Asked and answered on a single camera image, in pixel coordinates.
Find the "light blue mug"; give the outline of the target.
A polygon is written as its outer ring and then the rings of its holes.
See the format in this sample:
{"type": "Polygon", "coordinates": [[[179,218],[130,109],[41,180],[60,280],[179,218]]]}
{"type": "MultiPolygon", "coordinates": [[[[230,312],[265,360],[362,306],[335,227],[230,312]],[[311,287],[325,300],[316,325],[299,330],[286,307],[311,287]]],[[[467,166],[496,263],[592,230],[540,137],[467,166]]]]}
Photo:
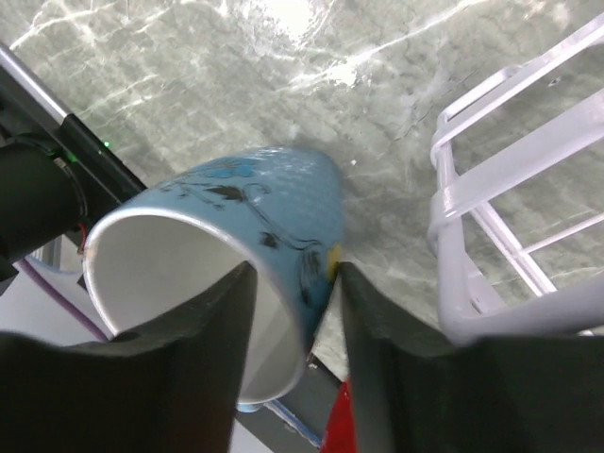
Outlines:
{"type": "Polygon", "coordinates": [[[343,242],[336,163],[312,149],[258,148],[203,163],[105,215],[87,237],[83,276],[120,334],[250,263],[258,286],[239,396],[250,411],[301,379],[343,242]]]}

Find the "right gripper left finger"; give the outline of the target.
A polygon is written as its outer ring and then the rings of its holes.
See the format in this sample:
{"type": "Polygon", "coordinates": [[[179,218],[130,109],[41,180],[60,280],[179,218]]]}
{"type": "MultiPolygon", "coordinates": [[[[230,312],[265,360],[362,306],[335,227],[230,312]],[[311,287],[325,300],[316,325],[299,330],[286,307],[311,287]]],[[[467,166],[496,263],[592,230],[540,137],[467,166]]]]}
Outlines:
{"type": "Polygon", "coordinates": [[[108,343],[3,334],[2,450],[228,451],[257,284],[242,262],[108,343]]]}

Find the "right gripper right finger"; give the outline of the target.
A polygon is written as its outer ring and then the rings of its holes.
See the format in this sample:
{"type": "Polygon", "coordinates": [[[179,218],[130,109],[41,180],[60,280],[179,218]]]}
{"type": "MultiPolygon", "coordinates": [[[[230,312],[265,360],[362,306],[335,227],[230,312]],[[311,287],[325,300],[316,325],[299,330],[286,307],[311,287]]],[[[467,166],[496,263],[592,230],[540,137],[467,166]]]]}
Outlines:
{"type": "Polygon", "coordinates": [[[360,452],[599,452],[603,341],[489,337],[455,346],[339,267],[360,452]]]}

